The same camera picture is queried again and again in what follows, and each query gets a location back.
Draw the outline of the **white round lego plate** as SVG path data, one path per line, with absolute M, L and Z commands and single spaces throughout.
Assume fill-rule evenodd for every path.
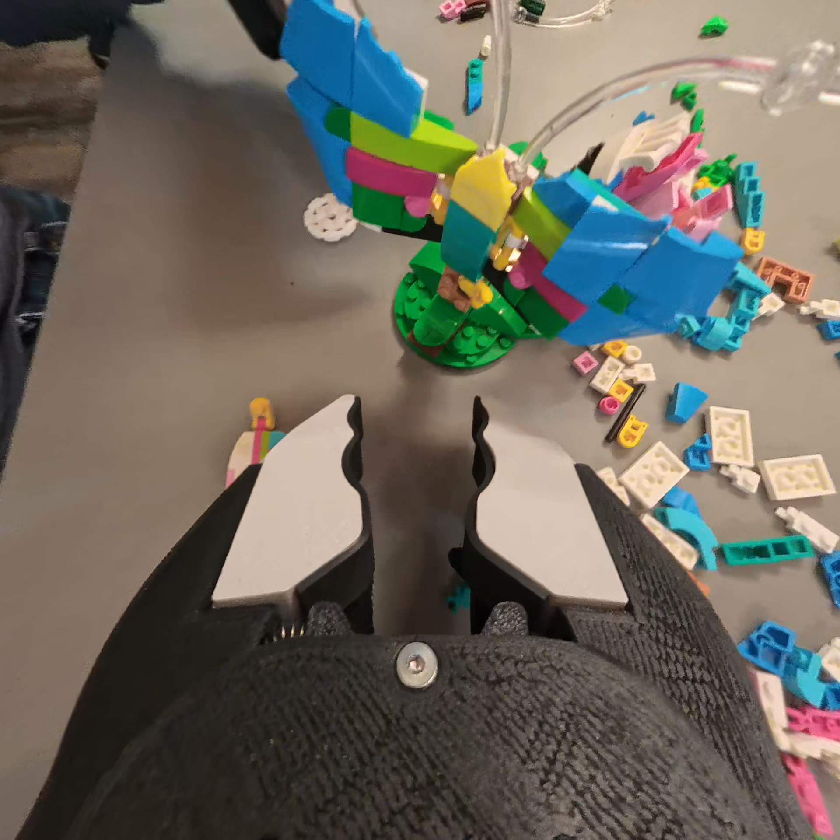
M 303 213 L 307 232 L 319 242 L 335 244 L 351 236 L 358 227 L 352 207 L 332 192 L 314 197 Z

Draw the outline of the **dark blue cloth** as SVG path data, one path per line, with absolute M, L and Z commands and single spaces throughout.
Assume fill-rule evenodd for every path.
M 85 39 L 94 63 L 106 69 L 116 29 L 130 21 L 133 6 L 159 1 L 2 1 L 1 42 L 23 48 Z

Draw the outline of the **oval white teal lego wing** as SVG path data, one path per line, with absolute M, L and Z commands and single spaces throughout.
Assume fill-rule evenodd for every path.
M 271 401 L 257 397 L 248 406 L 250 427 L 235 443 L 227 461 L 225 487 L 230 487 L 250 466 L 259 465 L 270 450 L 286 433 L 277 427 L 277 419 Z

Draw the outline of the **colourful lego butterfly model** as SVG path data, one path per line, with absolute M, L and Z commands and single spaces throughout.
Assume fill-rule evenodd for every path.
M 426 110 L 427 80 L 384 49 L 368 17 L 335 2 L 292 2 L 280 42 L 296 72 L 288 98 L 332 193 L 363 226 L 425 246 L 401 281 L 395 325 L 421 357 L 473 369 L 520 340 L 575 345 L 672 333 L 726 288 L 753 283 L 743 247 L 703 244 L 620 202 L 589 172 L 603 144 L 561 175 L 538 165 L 557 136 L 608 103 L 675 83 L 742 84 L 774 115 L 835 95 L 838 48 L 816 41 L 787 60 L 708 57 L 626 74 L 555 115 L 519 150 L 501 141 L 511 89 L 513 16 L 492 2 L 497 60 L 488 137 L 476 143 Z

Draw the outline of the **person's blue jeans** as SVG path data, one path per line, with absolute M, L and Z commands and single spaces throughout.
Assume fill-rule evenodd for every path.
M 1 186 L 1 470 L 70 217 L 58 198 Z

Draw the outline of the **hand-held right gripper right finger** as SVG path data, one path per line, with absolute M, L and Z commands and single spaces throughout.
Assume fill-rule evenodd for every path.
M 470 589 L 471 632 L 503 602 L 520 605 L 526 628 L 545 637 L 574 639 L 575 611 L 626 616 L 626 587 L 572 457 L 492 416 L 479 396 L 470 432 L 476 488 L 459 576 Z

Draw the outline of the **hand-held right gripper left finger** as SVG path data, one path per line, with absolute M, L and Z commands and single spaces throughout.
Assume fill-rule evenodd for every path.
M 283 431 L 265 459 L 227 487 L 245 492 L 245 506 L 213 588 L 214 609 L 270 606 L 285 632 L 300 632 L 312 607 L 330 602 L 355 632 L 373 632 L 361 408 L 356 395 L 337 397 Z

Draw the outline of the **black lego bar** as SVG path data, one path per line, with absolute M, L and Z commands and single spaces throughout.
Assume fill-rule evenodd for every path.
M 627 423 L 629 417 L 633 414 L 634 408 L 638 400 L 641 396 L 646 392 L 647 384 L 646 383 L 639 383 L 635 386 L 633 392 L 629 395 L 626 399 L 625 403 L 623 404 L 623 408 L 621 409 L 620 413 L 617 415 L 617 419 L 614 421 L 613 426 L 610 428 L 609 432 L 606 434 L 604 438 L 604 443 L 612 444 L 614 443 L 619 433 L 622 431 L 624 425 Z

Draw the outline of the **white pink lego flower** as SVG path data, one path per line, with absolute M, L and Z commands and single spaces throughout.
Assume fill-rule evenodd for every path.
M 651 119 L 605 141 L 589 176 L 620 202 L 703 244 L 734 205 L 732 169 L 709 162 L 691 118 Z

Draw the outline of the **orange lego plate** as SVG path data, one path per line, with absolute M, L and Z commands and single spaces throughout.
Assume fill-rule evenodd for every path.
M 801 305 L 809 301 L 814 281 L 813 273 L 768 256 L 759 260 L 754 271 L 772 291 L 782 289 L 785 302 Z

